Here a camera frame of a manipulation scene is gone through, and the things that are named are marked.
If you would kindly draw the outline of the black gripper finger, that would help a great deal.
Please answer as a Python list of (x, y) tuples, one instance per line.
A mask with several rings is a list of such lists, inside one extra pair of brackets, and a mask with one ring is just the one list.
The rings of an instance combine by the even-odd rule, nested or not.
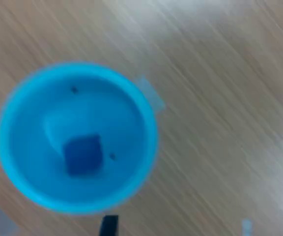
[(118, 236), (118, 215), (106, 215), (103, 217), (99, 236)]

